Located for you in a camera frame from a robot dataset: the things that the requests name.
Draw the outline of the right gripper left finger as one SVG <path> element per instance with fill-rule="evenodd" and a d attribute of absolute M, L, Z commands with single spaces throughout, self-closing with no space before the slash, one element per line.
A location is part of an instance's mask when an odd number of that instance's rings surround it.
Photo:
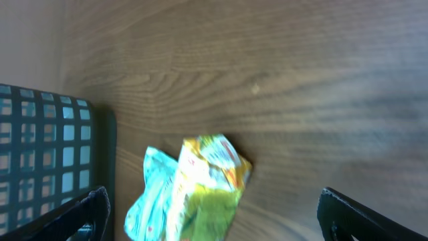
<path fill-rule="evenodd" d="M 2 240 L 101 240 L 110 215 L 105 187 L 98 186 L 30 223 L 1 236 Z"/>

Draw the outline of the teal snack packet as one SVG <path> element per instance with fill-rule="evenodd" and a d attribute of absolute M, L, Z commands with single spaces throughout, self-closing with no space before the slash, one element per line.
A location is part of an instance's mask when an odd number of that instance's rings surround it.
<path fill-rule="evenodd" d="M 178 162 L 164 152 L 147 147 L 143 161 L 145 189 L 128 210 L 124 231 L 131 240 L 163 240 L 171 207 Z"/>

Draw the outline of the green snack pouch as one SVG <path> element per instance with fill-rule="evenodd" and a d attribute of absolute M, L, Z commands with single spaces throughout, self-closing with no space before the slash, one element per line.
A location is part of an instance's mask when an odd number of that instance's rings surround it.
<path fill-rule="evenodd" d="M 224 240 L 251 171 L 222 134 L 184 139 L 165 239 Z"/>

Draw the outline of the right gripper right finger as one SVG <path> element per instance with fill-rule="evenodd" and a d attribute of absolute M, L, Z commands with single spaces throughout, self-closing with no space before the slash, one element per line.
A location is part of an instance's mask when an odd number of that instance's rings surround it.
<path fill-rule="evenodd" d="M 427 241 L 350 197 L 325 187 L 318 199 L 317 219 L 325 240 Z"/>

